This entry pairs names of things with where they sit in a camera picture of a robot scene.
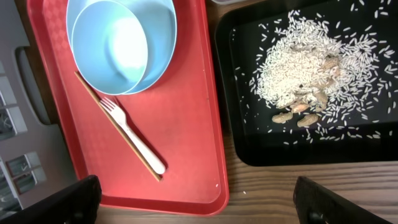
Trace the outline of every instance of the fork handle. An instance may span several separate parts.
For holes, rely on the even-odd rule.
[[[142,142],[142,140],[132,131],[128,125],[121,126],[124,132],[129,136],[131,141],[137,146],[138,150],[141,152],[142,156],[147,160],[149,165],[157,174],[164,174],[166,167],[163,165],[162,161],[152,152],[148,146]]]

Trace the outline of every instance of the black tray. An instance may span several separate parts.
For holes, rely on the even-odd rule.
[[[353,2],[359,10],[350,12]],[[342,31],[335,30],[338,21],[341,21],[340,27],[350,26],[351,30],[355,29],[357,38],[367,26],[373,25],[372,29],[373,32],[377,32],[377,39],[387,40],[391,49],[398,51],[398,29],[396,29],[398,2],[391,2],[387,9],[388,17],[381,18],[379,15],[379,19],[376,20],[374,11],[379,5],[380,1],[377,0],[366,1],[365,6],[360,5],[359,1],[348,0],[268,0],[231,11],[223,16],[216,28],[215,43],[236,153],[243,162],[252,166],[281,166],[398,160],[398,138],[394,137],[398,134],[398,109],[392,110],[391,114],[387,115],[387,107],[394,100],[398,103],[398,93],[391,91],[392,98],[389,99],[387,91],[383,90],[382,95],[378,96],[378,108],[366,112],[369,121],[361,119],[358,113],[350,114],[348,126],[359,127],[355,134],[362,135],[362,139],[351,139],[346,134],[347,129],[335,128],[329,131],[329,134],[338,137],[344,133],[344,140],[316,141],[314,138],[314,142],[310,144],[305,140],[306,130],[296,125],[297,117],[294,121],[283,125],[272,123],[271,117],[280,110],[274,107],[267,108],[265,100],[259,100],[258,95],[251,93],[251,87],[248,85],[250,79],[257,76],[252,72],[258,68],[256,54],[261,53],[259,46],[264,49],[262,52],[264,57],[259,61],[261,63],[265,60],[267,48],[271,46],[275,29],[274,20],[282,18],[281,23],[287,27],[287,13],[292,9],[300,9],[300,16],[305,16],[307,19],[315,19],[317,12],[325,15],[326,20],[330,22],[328,34],[330,37],[342,34]],[[269,23],[270,32],[264,32],[264,29],[259,27],[260,23]],[[261,42],[262,33],[268,36],[264,42]],[[379,77],[393,82],[392,88],[398,89],[398,80],[393,75],[383,72],[389,60],[397,61],[398,57],[394,54],[389,60],[382,60],[380,56],[379,59],[381,61]],[[380,123],[372,123],[373,118],[379,119]],[[339,121],[325,127],[338,125],[342,123]],[[316,128],[316,124],[310,128],[313,137]],[[375,131],[381,133],[381,139],[366,137]],[[389,131],[393,131],[392,137],[389,136]],[[290,145],[283,144],[284,141],[288,141]]]

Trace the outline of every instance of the red tray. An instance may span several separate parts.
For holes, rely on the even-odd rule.
[[[175,0],[177,46],[150,89],[117,100],[167,165],[158,182],[73,73],[67,0],[28,0],[27,10],[79,179],[99,177],[107,207],[214,215],[228,181],[204,0]]]

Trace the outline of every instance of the peanut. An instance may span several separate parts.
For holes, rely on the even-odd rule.
[[[272,121],[275,123],[284,123],[285,121],[288,121],[293,118],[293,114],[291,112],[289,113],[280,113],[278,115],[275,115],[272,117]]]
[[[309,126],[315,122],[317,122],[319,119],[319,116],[316,114],[308,114],[305,115],[303,119],[297,122],[297,126],[299,128],[304,127],[304,126]]]
[[[292,106],[290,106],[290,108],[292,109],[292,113],[303,112],[306,109],[308,109],[308,107],[310,106],[306,103],[295,103]]]

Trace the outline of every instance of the bowl rim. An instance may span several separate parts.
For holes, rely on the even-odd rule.
[[[73,50],[73,48],[74,48],[74,47],[73,47],[73,36],[74,36],[74,33],[75,33],[75,27],[76,27],[77,21],[79,20],[80,16],[81,16],[89,7],[91,7],[91,6],[93,6],[93,5],[96,5],[96,4],[103,4],[103,3],[105,3],[105,2],[106,2],[106,3],[116,4],[116,5],[120,6],[120,7],[123,8],[124,10],[127,10],[127,11],[130,13],[130,15],[131,15],[133,18],[135,18],[136,21],[139,23],[139,29],[140,29],[140,30],[142,31],[142,33],[144,34],[145,43],[146,43],[147,58],[146,58],[145,69],[144,69],[144,71],[142,72],[140,79],[139,79],[134,85],[132,85],[132,87],[130,87],[130,89],[128,89],[127,91],[122,91],[122,92],[120,92],[120,93],[107,93],[107,92],[105,92],[105,91],[103,91],[103,90],[98,89],[98,88],[95,87],[94,85],[92,85],[92,84],[86,79],[85,75],[80,71],[79,65],[78,65],[78,62],[77,62],[77,60],[76,60],[76,58],[75,58],[75,53],[74,53],[74,50]],[[141,25],[139,19],[136,17],[136,15],[135,15],[128,7],[126,7],[125,5],[123,5],[123,4],[121,4],[120,2],[117,2],[117,1],[113,1],[113,0],[99,0],[99,1],[93,2],[93,3],[91,3],[91,4],[87,5],[87,6],[85,6],[85,7],[79,12],[79,14],[77,15],[77,17],[76,17],[76,19],[75,19],[75,23],[74,23],[74,25],[73,25],[72,34],[71,34],[70,48],[71,48],[71,51],[72,51],[72,54],[73,54],[73,60],[75,61],[75,64],[76,64],[76,66],[77,66],[77,69],[79,70],[79,72],[80,72],[81,76],[83,77],[83,79],[84,79],[91,87],[93,87],[95,90],[97,90],[97,91],[99,91],[99,92],[101,92],[101,93],[107,94],[107,95],[117,96],[117,95],[123,95],[123,94],[128,93],[128,92],[131,91],[134,87],[136,87],[138,84],[140,84],[140,82],[141,82],[142,79],[144,78],[145,72],[146,72],[146,70],[147,70],[147,63],[148,63],[148,57],[149,57],[149,56],[148,56],[148,43],[147,43],[147,37],[146,37],[146,34],[145,34],[145,32],[144,32],[144,28],[142,27],[142,25]]]

